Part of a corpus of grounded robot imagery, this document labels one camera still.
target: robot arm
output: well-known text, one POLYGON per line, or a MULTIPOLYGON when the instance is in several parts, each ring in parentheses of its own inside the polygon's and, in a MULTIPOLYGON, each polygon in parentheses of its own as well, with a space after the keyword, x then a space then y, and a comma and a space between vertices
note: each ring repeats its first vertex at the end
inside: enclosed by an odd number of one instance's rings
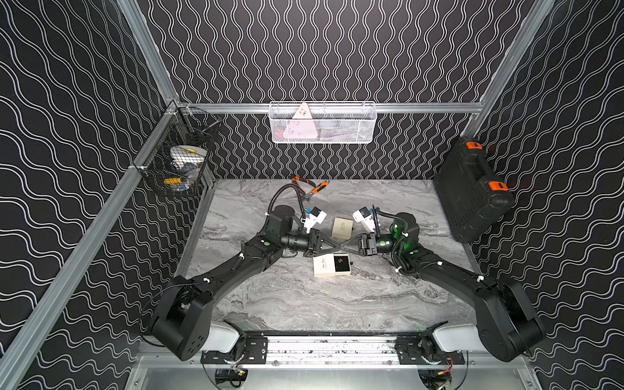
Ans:
POLYGON ((397 272, 431 281, 474 307, 482 344, 502 361, 511 361, 544 338, 544 327, 518 282, 484 278, 444 261, 418 243, 419 227, 411 214, 377 213, 394 218, 389 233, 380 234, 376 228, 339 245, 317 229, 303 232, 295 211, 277 206, 241 252, 189 280, 175 277, 163 290, 148 333, 181 360, 190 359, 208 337, 213 306, 240 283, 265 271, 289 248, 304 251, 304 256, 340 250, 364 256, 390 253, 397 272), (291 234, 293 221, 300 227, 295 234, 291 234))

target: orange handled pliers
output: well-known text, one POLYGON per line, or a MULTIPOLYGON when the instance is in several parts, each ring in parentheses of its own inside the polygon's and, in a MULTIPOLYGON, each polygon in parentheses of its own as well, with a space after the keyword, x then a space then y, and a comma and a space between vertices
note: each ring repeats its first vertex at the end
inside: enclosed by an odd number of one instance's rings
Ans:
POLYGON ((299 192, 301 192, 301 194, 303 195, 303 198, 305 200, 310 200, 310 197, 316 193, 318 193, 320 190, 324 189, 325 187, 327 187, 329 185, 329 180, 325 180, 323 183, 320 183, 319 185, 316 185, 312 180, 308 180, 306 178, 303 177, 299 177, 299 176, 295 176, 291 179, 291 181, 293 182, 294 185, 296 185, 297 189, 299 190, 299 192), (311 185, 312 187, 314 187, 314 189, 312 189, 312 191, 306 193, 304 190, 301 189, 301 187, 299 187, 299 183, 297 182, 304 182, 305 184, 311 185))

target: white wire basket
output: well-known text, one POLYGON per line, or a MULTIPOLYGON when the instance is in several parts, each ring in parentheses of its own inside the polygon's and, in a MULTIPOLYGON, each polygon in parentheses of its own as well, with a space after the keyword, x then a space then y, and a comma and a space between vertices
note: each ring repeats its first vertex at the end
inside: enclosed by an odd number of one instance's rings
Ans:
POLYGON ((271 136, 278 144, 368 144, 374 102, 271 102, 271 136))

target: marble surface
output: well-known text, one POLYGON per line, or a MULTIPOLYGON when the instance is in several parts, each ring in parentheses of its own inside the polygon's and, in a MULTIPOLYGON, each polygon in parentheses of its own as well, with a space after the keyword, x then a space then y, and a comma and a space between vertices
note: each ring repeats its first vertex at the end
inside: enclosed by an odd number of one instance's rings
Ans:
MULTIPOLYGON (((187 275, 211 270, 240 250, 260 229, 273 194, 287 180, 219 180, 187 275)), ((275 205, 299 208, 292 190, 275 205)), ((334 217, 351 218, 375 204, 390 213, 411 212, 421 228, 420 242, 447 261, 470 269, 462 245, 449 227, 430 180, 333 180, 304 206, 328 216, 320 229, 331 235, 334 217)), ((380 217, 385 231, 390 220, 380 217)), ((359 223, 353 235, 363 233, 359 223)), ((243 329, 416 331, 436 322, 474 321, 474 310, 432 283, 399 275, 381 256, 351 255, 350 276, 317 279, 311 258, 280 259, 243 282, 213 311, 243 329)))

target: black wall panel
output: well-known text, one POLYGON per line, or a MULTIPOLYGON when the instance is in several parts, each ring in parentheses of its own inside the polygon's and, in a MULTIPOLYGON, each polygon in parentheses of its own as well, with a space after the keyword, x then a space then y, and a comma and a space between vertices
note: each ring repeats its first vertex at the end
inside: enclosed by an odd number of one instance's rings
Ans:
POLYGON ((158 299, 149 302, 175 273, 198 203, 198 198, 160 198, 140 184, 20 389, 124 388, 139 329, 146 330, 158 299))
MULTIPOLYGON (((276 144, 266 115, 227 115, 210 147, 210 169, 218 178, 431 179, 468 118, 384 114, 370 144, 276 144)), ((189 121, 201 126, 207 118, 189 121)))
POLYGON ((114 0, 0 0, 0 356, 164 107, 114 0))
POLYGON ((479 138, 516 207, 473 244, 523 283, 544 389, 624 386, 624 3, 559 0, 479 138))
POLYGON ((532 0, 139 0, 186 102, 475 102, 532 0))

